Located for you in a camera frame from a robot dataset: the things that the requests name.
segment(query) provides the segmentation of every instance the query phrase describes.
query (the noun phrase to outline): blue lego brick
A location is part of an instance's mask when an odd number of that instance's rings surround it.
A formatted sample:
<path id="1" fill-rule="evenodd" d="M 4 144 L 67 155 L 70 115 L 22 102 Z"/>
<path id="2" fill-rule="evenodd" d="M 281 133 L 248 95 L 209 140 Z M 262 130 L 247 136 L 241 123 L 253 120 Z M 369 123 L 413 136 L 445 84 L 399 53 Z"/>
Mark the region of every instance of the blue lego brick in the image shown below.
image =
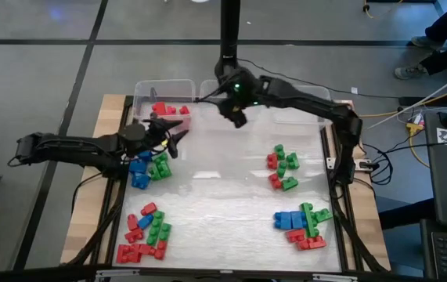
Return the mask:
<path id="1" fill-rule="evenodd" d="M 135 188 L 144 190 L 148 187 L 148 183 L 150 183 L 150 176 L 146 174 L 135 172 L 132 176 L 131 186 Z"/>
<path id="2" fill-rule="evenodd" d="M 276 212 L 274 218 L 276 219 L 276 228 L 282 230 L 291 229 L 291 214 L 288 211 Z"/>
<path id="3" fill-rule="evenodd" d="M 153 221 L 153 215 L 145 215 L 138 221 L 138 226 L 142 230 L 144 230 L 146 227 L 150 225 Z"/>
<path id="4" fill-rule="evenodd" d="M 152 161 L 152 156 L 153 154 L 151 151 L 144 151 L 138 154 L 139 159 L 145 162 Z"/>
<path id="5" fill-rule="evenodd" d="M 307 226 L 306 214 L 302 211 L 291 212 L 291 223 L 293 229 L 301 229 Z"/>
<path id="6" fill-rule="evenodd" d="M 129 172 L 132 174 L 138 173 L 146 173 L 146 162 L 142 160 L 134 160 L 129 164 Z"/>

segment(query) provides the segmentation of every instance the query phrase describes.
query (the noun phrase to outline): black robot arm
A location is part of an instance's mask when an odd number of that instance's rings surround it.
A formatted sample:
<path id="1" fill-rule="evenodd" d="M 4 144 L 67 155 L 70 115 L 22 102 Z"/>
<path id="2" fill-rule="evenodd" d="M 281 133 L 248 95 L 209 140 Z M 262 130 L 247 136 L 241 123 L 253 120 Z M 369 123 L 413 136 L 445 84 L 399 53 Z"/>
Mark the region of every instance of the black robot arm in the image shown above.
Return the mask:
<path id="1" fill-rule="evenodd" d="M 123 156 L 134 157 L 146 150 L 155 151 L 155 147 L 168 141 L 166 149 L 176 158 L 176 144 L 188 132 L 171 135 L 169 129 L 180 125 L 182 121 L 166 121 L 162 118 L 144 120 L 149 128 L 134 123 L 112 135 L 98 138 L 56 136 L 51 133 L 32 133 L 18 139 L 18 147 L 10 166 L 31 165 L 43 161 L 62 161 L 80 166 L 93 166 L 104 177 L 118 178 L 122 168 L 127 167 Z"/>
<path id="2" fill-rule="evenodd" d="M 218 89 L 199 101 L 205 101 L 223 92 L 227 93 L 227 97 L 216 104 L 220 114 L 232 121 L 237 128 L 247 122 L 242 110 L 254 105 L 293 107 L 331 120 L 341 144 L 341 152 L 337 156 L 333 170 L 333 179 L 341 184 L 352 183 L 355 172 L 352 153 L 359 142 L 362 120 L 349 105 L 299 91 L 282 79 L 268 76 L 256 78 L 244 67 L 237 67 L 228 75 L 221 77 Z"/>

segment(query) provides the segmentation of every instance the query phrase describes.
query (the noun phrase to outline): lego brick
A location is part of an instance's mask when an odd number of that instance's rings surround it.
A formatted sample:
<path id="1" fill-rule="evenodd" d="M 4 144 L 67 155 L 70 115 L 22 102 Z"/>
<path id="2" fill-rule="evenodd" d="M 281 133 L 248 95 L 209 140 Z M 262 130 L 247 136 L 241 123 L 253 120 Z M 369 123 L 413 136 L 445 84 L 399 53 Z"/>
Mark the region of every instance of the lego brick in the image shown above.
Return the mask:
<path id="1" fill-rule="evenodd" d="M 283 184 L 283 190 L 288 191 L 289 189 L 298 186 L 298 181 L 293 176 L 291 176 L 283 180 L 282 184 Z"/>
<path id="2" fill-rule="evenodd" d="M 139 157 L 140 160 L 145 161 L 146 163 L 148 163 L 149 161 L 152 161 L 152 151 L 144 151 L 141 152 L 137 155 Z"/>
<path id="3" fill-rule="evenodd" d="M 279 161 L 284 161 L 286 159 L 286 153 L 284 153 L 284 146 L 282 144 L 276 145 L 273 149 L 277 153 L 277 159 Z"/>
<path id="4" fill-rule="evenodd" d="M 169 169 L 168 163 L 166 161 L 162 161 L 160 164 L 158 164 L 157 169 L 159 170 L 159 174 L 162 179 L 171 176 L 171 169 Z"/>
<path id="5" fill-rule="evenodd" d="M 126 233 L 124 237 L 130 244 L 135 243 L 136 240 L 143 239 L 143 230 L 141 230 L 141 228 L 137 228 L 129 233 Z"/>
<path id="6" fill-rule="evenodd" d="M 299 251 L 310 250 L 310 242 L 307 240 L 296 242 L 296 248 Z"/>
<path id="7" fill-rule="evenodd" d="M 142 215 L 153 214 L 157 210 L 157 206 L 154 203 L 149 203 L 141 210 Z"/>
<path id="8" fill-rule="evenodd" d="M 147 244 L 139 244 L 138 252 L 142 255 L 153 255 L 155 254 L 155 248 Z"/>
<path id="9" fill-rule="evenodd" d="M 128 228 L 129 231 L 138 228 L 138 218 L 136 218 L 136 215 L 128 215 Z"/>
<path id="10" fill-rule="evenodd" d="M 163 260 L 165 255 L 166 255 L 165 250 L 156 250 L 155 255 L 153 255 L 153 257 L 155 259 Z"/>
<path id="11" fill-rule="evenodd" d="M 120 244 L 117 250 L 117 263 L 129 262 L 128 253 L 132 252 L 132 247 L 126 244 Z"/>
<path id="12" fill-rule="evenodd" d="M 296 153 L 291 153 L 286 157 L 287 168 L 289 169 L 298 169 L 300 167 L 300 163 L 298 162 L 298 157 Z"/>
<path id="13" fill-rule="evenodd" d="M 144 190 L 150 183 L 150 176 L 136 172 L 131 179 L 131 186 Z"/>
<path id="14" fill-rule="evenodd" d="M 159 240 L 167 241 L 169 239 L 169 234 L 171 233 L 171 224 L 162 223 L 162 227 L 159 232 Z"/>
<path id="15" fill-rule="evenodd" d="M 291 212 L 291 226 L 293 229 L 300 229 L 307 227 L 306 215 L 302 211 Z"/>
<path id="16" fill-rule="evenodd" d="M 277 154 L 276 153 L 267 155 L 267 167 L 270 169 L 277 169 Z"/>
<path id="17" fill-rule="evenodd" d="M 132 253 L 128 254 L 129 262 L 138 263 L 142 259 L 142 254 L 139 253 L 139 244 L 133 244 Z"/>
<path id="18" fill-rule="evenodd" d="M 286 173 L 287 163 L 285 161 L 281 161 L 279 163 L 279 167 L 277 168 L 277 175 L 280 178 L 284 177 L 284 174 Z"/>
<path id="19" fill-rule="evenodd" d="M 131 163 L 129 163 L 129 172 L 132 174 L 135 174 L 136 172 L 146 173 L 146 162 L 140 159 L 135 159 L 134 161 L 131 161 Z"/>
<path id="20" fill-rule="evenodd" d="M 166 114 L 166 104 L 164 102 L 157 102 L 152 106 L 152 110 L 156 114 Z"/>
<path id="21" fill-rule="evenodd" d="M 144 230 L 153 221 L 153 215 L 145 215 L 138 221 L 138 226 L 140 229 Z"/>
<path id="22" fill-rule="evenodd" d="M 276 219 L 276 228 L 282 230 L 291 229 L 291 214 L 288 211 L 276 212 L 273 216 Z"/>
<path id="23" fill-rule="evenodd" d="M 292 231 L 286 232 L 286 236 L 287 236 L 287 240 L 290 243 L 294 243 L 294 242 L 303 241 L 306 238 L 306 233 L 305 233 L 304 229 L 292 230 Z"/>
<path id="24" fill-rule="evenodd" d="M 176 114 L 176 108 L 175 108 L 175 107 L 168 106 L 168 108 L 166 109 L 166 114 L 167 114 L 167 115 L 170 115 L 170 114 Z"/>
<path id="25" fill-rule="evenodd" d="M 146 238 L 146 243 L 150 246 L 154 246 L 159 237 L 160 227 L 162 226 L 162 221 L 164 220 L 164 213 L 162 211 L 156 211 L 153 213 L 152 228 L 150 228 L 148 238 Z"/>
<path id="26" fill-rule="evenodd" d="M 300 205 L 300 209 L 305 213 L 305 218 L 307 220 L 308 237 L 317 237 L 319 235 L 319 231 L 315 228 L 317 226 L 317 222 L 312 218 L 313 208 L 313 205 L 310 203 L 303 203 Z"/>
<path id="27" fill-rule="evenodd" d="M 153 159 L 153 162 L 156 164 L 156 165 L 159 165 L 161 162 L 163 162 L 163 161 L 168 161 L 168 154 L 166 153 L 166 152 L 163 152 L 162 154 L 159 154 L 158 156 L 156 156 L 154 159 Z"/>
<path id="28" fill-rule="evenodd" d="M 190 114 L 189 108 L 187 106 L 183 106 L 179 109 L 180 114 Z"/>
<path id="29" fill-rule="evenodd" d="M 279 176 L 274 173 L 269 176 L 270 184 L 272 184 L 273 189 L 280 189 L 283 187 L 283 184 L 279 180 Z"/>
<path id="30" fill-rule="evenodd" d="M 317 236 L 314 238 L 309 238 L 309 243 L 308 246 L 311 249 L 314 248 L 324 248 L 325 246 L 327 246 L 327 243 L 324 241 L 324 239 L 322 238 L 322 236 Z"/>
<path id="31" fill-rule="evenodd" d="M 153 255 L 154 258 L 163 260 L 166 255 L 166 249 L 168 248 L 168 242 L 165 240 L 160 240 L 157 244 L 157 250 Z"/>
<path id="32" fill-rule="evenodd" d="M 319 222 L 326 221 L 328 219 L 332 219 L 333 214 L 327 208 L 323 208 L 320 211 L 314 212 L 313 218 L 315 219 L 315 221 L 317 223 L 319 223 Z"/>
<path id="33" fill-rule="evenodd" d="M 159 169 L 157 169 L 157 166 L 154 164 L 148 169 L 148 173 L 150 174 L 150 179 L 153 181 L 161 180 L 162 176 L 160 176 Z"/>

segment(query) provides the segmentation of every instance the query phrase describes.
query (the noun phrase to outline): red lego brick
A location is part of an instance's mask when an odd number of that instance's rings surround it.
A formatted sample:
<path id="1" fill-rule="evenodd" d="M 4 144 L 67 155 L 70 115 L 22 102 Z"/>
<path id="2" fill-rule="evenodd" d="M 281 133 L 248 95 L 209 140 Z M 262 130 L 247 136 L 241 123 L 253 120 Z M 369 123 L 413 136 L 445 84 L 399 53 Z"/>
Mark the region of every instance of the red lego brick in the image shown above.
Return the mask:
<path id="1" fill-rule="evenodd" d="M 128 228 L 129 231 L 138 228 L 138 219 L 136 218 L 136 215 L 128 215 Z"/>
<path id="2" fill-rule="evenodd" d="M 157 206 L 154 203 L 150 203 L 143 207 L 143 210 L 141 211 L 142 215 L 149 215 L 153 214 L 157 210 Z"/>
<path id="3" fill-rule="evenodd" d="M 117 263 L 129 262 L 128 253 L 132 252 L 132 247 L 129 245 L 120 244 L 117 251 Z"/>
<path id="4" fill-rule="evenodd" d="M 309 238 L 311 242 L 308 244 L 311 249 L 313 248 L 323 248 L 327 246 L 327 243 L 324 241 L 322 236 L 317 236 L 313 238 Z"/>
<path id="5" fill-rule="evenodd" d="M 168 110 L 166 110 L 166 114 L 176 114 L 176 108 L 168 106 Z"/>
<path id="6" fill-rule="evenodd" d="M 152 110 L 156 114 L 166 114 L 166 105 L 164 102 L 157 102 L 152 106 Z"/>
<path id="7" fill-rule="evenodd" d="M 187 106 L 183 106 L 179 109 L 180 114 L 190 114 L 189 108 Z"/>
<path id="8" fill-rule="evenodd" d="M 286 232 L 286 235 L 287 235 L 287 240 L 290 243 L 300 242 L 300 241 L 305 240 L 305 229 L 291 230 L 289 232 Z"/>
<path id="9" fill-rule="evenodd" d="M 164 250 L 166 251 L 166 248 L 168 247 L 167 241 L 160 240 L 159 243 L 157 243 L 157 250 Z"/>
<path id="10" fill-rule="evenodd" d="M 267 166 L 270 169 L 277 169 L 277 154 L 276 153 L 267 155 Z"/>
<path id="11" fill-rule="evenodd" d="M 156 250 L 155 251 L 155 255 L 153 255 L 153 257 L 155 259 L 163 260 L 164 259 L 164 255 L 166 255 L 166 251 L 165 250 Z"/>
<path id="12" fill-rule="evenodd" d="M 154 255 L 155 248 L 148 244 L 139 244 L 139 253 L 142 255 Z"/>
<path id="13" fill-rule="evenodd" d="M 137 228 L 137 229 L 125 234 L 124 237 L 130 244 L 133 244 L 136 242 L 136 240 L 143 239 L 143 231 L 140 228 Z"/>
<path id="14" fill-rule="evenodd" d="M 283 186 L 279 180 L 279 176 L 276 173 L 269 176 L 269 181 L 270 184 L 272 184 L 273 189 L 280 189 Z"/>
<path id="15" fill-rule="evenodd" d="M 296 248 L 297 248 L 299 251 L 310 250 L 309 239 L 310 239 L 310 238 L 308 238 L 307 240 L 303 240 L 303 241 L 299 241 L 299 242 L 297 242 L 297 243 L 296 243 Z"/>
<path id="16" fill-rule="evenodd" d="M 142 259 L 142 254 L 139 253 L 139 247 L 140 247 L 139 245 L 140 245 L 140 244 L 133 244 L 133 245 L 131 246 L 132 253 L 130 253 L 130 254 L 128 255 L 129 262 L 135 262 L 135 263 L 138 263 L 138 262 L 141 261 L 141 259 Z"/>

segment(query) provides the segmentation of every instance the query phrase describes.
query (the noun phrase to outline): pile of lego bricks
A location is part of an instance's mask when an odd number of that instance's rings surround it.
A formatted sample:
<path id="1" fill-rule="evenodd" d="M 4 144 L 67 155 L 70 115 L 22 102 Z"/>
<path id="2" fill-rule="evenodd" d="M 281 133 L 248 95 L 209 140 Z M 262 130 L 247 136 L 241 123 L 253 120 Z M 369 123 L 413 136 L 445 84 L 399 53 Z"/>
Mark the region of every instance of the pile of lego bricks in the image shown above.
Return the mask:
<path id="1" fill-rule="evenodd" d="M 150 151 L 140 153 L 137 158 L 129 163 L 129 172 L 132 174 L 131 186 L 144 190 L 148 187 L 150 180 L 161 180 L 171 176 L 168 165 L 168 154 L 159 154 L 154 159 Z"/>
<path id="2" fill-rule="evenodd" d="M 155 259 L 163 260 L 168 239 L 171 232 L 171 224 L 163 222 L 165 214 L 157 210 L 154 203 L 149 203 L 142 210 L 143 217 L 138 220 L 136 215 L 128 215 L 128 229 L 124 237 L 130 245 L 120 244 L 117 249 L 117 263 L 134 262 L 139 263 L 142 255 L 152 255 Z M 143 239 L 143 231 L 152 226 L 146 238 L 146 244 L 135 244 L 137 240 Z"/>
<path id="3" fill-rule="evenodd" d="M 286 153 L 284 153 L 284 146 L 282 144 L 275 146 L 274 153 L 267 155 L 267 167 L 269 169 L 276 170 L 275 173 L 269 176 L 269 181 L 270 184 L 272 184 L 273 189 L 288 191 L 289 189 L 298 186 L 298 181 L 293 176 L 280 181 L 280 179 L 284 177 L 286 169 L 296 170 L 300 168 L 300 163 L 296 153 L 291 153 L 286 156 Z"/>
<path id="4" fill-rule="evenodd" d="M 323 237 L 316 228 L 318 223 L 333 218 L 333 214 L 324 208 L 320 211 L 312 211 L 313 205 L 303 203 L 301 211 L 281 211 L 274 214 L 275 228 L 290 230 L 286 232 L 290 243 L 296 243 L 299 251 L 312 250 L 327 246 Z"/>

